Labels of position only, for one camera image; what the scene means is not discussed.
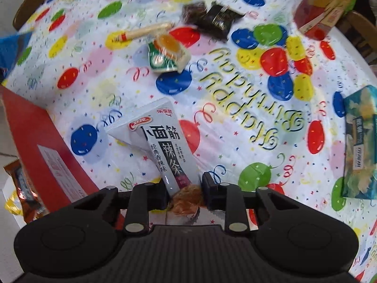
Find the black dark snack packet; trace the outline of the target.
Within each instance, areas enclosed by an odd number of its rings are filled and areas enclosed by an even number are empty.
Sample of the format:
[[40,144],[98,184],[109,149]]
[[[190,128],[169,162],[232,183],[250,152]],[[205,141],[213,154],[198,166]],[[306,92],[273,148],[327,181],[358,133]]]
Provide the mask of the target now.
[[227,41],[232,25],[243,17],[244,13],[216,1],[211,3],[210,8],[204,1],[184,4],[181,13],[185,24],[196,26],[204,34],[221,41]]

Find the brown foil snack bag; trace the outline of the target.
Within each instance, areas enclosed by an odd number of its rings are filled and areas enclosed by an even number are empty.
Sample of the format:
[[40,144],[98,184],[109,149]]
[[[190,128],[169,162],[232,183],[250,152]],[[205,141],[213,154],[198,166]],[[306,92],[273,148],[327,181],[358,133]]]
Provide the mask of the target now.
[[29,224],[30,222],[48,214],[41,198],[35,192],[31,182],[29,182],[20,160],[13,161],[4,166],[4,170],[12,179],[15,190],[17,191],[19,200],[22,204],[22,218],[24,219],[24,222]]

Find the sausage stick snack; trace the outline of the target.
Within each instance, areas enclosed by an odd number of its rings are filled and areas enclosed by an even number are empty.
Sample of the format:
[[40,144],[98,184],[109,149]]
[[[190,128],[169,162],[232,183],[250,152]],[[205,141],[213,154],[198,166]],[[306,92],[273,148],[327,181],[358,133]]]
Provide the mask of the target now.
[[168,31],[174,28],[174,22],[163,22],[158,24],[152,24],[143,28],[133,29],[131,31],[124,31],[118,33],[115,37],[112,38],[112,42],[125,42],[152,34],[158,31]]

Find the silver white spicy strip bag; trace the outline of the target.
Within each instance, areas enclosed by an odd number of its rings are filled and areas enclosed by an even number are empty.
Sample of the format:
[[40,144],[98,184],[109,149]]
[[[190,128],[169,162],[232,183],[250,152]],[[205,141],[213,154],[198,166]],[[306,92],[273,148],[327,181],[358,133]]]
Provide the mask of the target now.
[[196,161],[171,101],[164,97],[126,113],[107,130],[115,139],[150,153],[171,201],[150,212],[150,226],[217,222],[204,206]]

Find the yellow snack packet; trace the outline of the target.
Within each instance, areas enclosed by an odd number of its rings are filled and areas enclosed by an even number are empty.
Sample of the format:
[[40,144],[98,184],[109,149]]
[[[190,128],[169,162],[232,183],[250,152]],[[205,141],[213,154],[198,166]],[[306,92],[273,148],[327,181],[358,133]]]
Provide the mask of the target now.
[[23,216],[22,204],[16,190],[6,199],[4,208],[14,216]]

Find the red white cardboard box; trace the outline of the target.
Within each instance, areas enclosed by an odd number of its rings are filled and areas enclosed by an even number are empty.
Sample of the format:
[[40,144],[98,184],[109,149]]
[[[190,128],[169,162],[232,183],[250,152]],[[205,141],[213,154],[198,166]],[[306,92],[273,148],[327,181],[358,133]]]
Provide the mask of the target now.
[[4,86],[1,102],[24,172],[49,212],[99,190],[45,109]]

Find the teal tissue box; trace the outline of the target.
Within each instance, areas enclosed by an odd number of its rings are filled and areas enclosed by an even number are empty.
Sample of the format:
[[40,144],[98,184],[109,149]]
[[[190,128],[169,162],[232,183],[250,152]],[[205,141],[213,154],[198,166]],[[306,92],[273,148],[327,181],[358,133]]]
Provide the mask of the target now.
[[376,199],[376,87],[368,85],[344,100],[346,153],[343,196]]

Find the orange juice bottle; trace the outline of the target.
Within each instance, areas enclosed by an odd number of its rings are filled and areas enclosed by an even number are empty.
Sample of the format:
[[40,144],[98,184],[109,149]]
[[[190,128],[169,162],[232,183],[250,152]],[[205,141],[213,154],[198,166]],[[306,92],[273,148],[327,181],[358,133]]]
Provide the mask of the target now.
[[307,38],[322,41],[354,0],[302,0],[294,14],[296,27]]

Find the balloon birthday tablecloth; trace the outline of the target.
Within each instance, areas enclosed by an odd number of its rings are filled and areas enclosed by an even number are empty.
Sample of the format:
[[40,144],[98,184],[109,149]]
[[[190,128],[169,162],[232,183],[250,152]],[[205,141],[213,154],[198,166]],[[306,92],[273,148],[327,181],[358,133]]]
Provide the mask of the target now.
[[[213,1],[244,13],[227,41],[181,18]],[[267,187],[349,225],[350,272],[376,281],[376,202],[341,195],[340,102],[376,77],[343,35],[323,42],[293,23],[298,0],[46,0],[24,24],[31,40],[5,88],[45,109],[92,182],[132,190],[160,171],[147,151],[107,134],[126,113],[168,98],[199,173],[244,190]],[[118,33],[174,22],[125,42]],[[180,74],[156,73],[148,43],[169,33],[191,53]]]

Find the blue cookie snack bag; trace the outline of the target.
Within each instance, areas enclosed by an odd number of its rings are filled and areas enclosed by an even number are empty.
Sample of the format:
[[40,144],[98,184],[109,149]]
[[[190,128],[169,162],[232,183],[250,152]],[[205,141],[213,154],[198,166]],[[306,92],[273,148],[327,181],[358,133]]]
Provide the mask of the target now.
[[0,69],[1,83],[10,75],[22,53],[28,46],[32,31],[1,38]]

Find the wooden chair far side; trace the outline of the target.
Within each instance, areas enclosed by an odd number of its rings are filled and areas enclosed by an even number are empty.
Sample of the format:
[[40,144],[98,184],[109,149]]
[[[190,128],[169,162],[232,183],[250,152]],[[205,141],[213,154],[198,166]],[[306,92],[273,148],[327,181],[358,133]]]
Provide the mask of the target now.
[[363,15],[350,11],[336,23],[340,32],[352,43],[370,66],[376,66],[376,26]]

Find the green egg snack packet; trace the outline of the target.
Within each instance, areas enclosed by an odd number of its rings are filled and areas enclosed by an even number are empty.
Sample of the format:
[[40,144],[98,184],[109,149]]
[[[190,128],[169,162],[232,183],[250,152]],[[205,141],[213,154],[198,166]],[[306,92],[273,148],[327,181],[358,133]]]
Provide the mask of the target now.
[[148,43],[148,61],[156,73],[184,71],[191,60],[191,53],[169,33],[157,34]]

